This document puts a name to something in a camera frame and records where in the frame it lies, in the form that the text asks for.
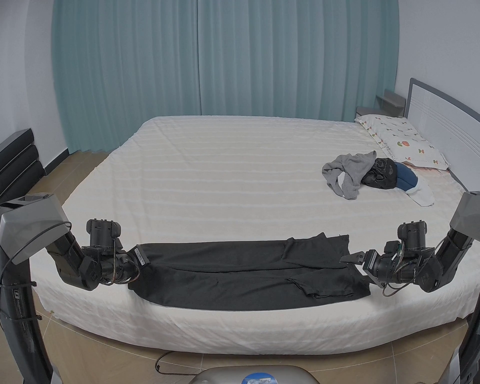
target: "black upholstered headboard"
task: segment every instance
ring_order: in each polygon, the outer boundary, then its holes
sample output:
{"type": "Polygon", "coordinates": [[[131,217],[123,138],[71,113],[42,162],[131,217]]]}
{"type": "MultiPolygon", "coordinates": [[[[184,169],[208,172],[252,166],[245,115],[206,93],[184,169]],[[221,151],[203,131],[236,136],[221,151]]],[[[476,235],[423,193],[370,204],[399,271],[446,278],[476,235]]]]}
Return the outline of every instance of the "black upholstered headboard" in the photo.
{"type": "Polygon", "coordinates": [[[31,129],[0,144],[0,203],[25,195],[44,175],[31,129]]]}

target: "gray cloth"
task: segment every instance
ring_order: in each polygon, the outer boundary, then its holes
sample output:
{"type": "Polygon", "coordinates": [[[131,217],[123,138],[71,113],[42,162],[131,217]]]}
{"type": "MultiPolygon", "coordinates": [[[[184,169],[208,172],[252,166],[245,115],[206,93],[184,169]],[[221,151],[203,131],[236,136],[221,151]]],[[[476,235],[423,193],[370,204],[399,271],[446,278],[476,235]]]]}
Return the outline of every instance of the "gray cloth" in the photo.
{"type": "Polygon", "coordinates": [[[360,182],[363,176],[372,168],[377,153],[371,151],[367,154],[357,153],[355,156],[340,155],[331,163],[326,163],[322,168],[322,175],[327,184],[338,196],[346,199],[355,199],[359,194],[360,182]],[[342,185],[338,184],[338,176],[345,172],[342,185]]]}

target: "curtain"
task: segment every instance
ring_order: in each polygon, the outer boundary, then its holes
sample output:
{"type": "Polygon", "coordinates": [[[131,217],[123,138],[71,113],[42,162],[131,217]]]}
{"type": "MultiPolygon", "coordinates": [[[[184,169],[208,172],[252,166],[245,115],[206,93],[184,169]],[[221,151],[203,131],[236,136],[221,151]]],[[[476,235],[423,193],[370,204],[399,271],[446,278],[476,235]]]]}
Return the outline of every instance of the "curtain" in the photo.
{"type": "Polygon", "coordinates": [[[394,89],[396,0],[56,0],[52,62],[70,152],[146,120],[353,121],[394,89]]]}
{"type": "Polygon", "coordinates": [[[117,148],[155,116],[201,114],[196,0],[57,0],[53,12],[70,152],[117,148]]]}
{"type": "Polygon", "coordinates": [[[198,0],[202,113],[353,121],[394,89],[398,3],[198,0]]]}

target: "white wall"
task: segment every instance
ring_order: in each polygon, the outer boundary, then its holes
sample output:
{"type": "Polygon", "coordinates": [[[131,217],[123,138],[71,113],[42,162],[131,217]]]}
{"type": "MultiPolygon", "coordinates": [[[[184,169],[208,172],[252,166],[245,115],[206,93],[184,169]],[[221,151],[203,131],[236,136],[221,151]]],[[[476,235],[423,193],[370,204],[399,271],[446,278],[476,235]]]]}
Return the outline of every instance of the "white wall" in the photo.
{"type": "Polygon", "coordinates": [[[480,0],[398,0],[395,92],[414,77],[480,112],[480,0]]]}
{"type": "Polygon", "coordinates": [[[45,167],[67,145],[53,88],[54,0],[0,0],[0,142],[32,128],[45,167]]]}

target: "pillow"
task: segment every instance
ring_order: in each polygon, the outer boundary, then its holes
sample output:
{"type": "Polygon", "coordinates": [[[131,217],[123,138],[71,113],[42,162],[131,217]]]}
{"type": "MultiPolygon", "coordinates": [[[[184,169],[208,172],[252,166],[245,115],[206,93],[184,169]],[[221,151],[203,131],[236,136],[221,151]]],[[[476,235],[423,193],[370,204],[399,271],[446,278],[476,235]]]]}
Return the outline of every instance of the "pillow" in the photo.
{"type": "Polygon", "coordinates": [[[420,136],[404,117],[364,115],[357,117],[383,152],[398,163],[416,167],[447,169],[448,163],[439,150],[420,136]]]}

